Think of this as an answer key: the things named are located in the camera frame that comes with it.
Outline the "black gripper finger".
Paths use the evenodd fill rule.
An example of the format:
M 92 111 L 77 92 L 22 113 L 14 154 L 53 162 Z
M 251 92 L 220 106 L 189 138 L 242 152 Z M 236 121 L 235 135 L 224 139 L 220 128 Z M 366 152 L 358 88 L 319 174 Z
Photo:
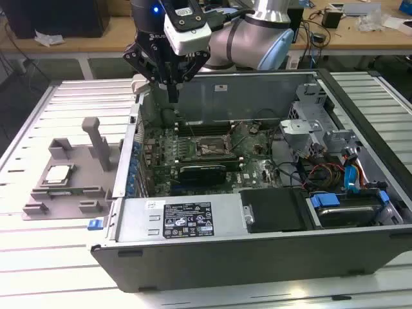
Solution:
M 184 82 L 189 82 L 210 58 L 208 51 L 196 51 L 174 58 L 174 103 L 178 102 L 179 91 Z
M 174 103 L 174 84 L 159 42 L 149 43 L 146 49 L 134 42 L 126 48 L 123 58 L 151 84 L 166 90 L 169 103 Z

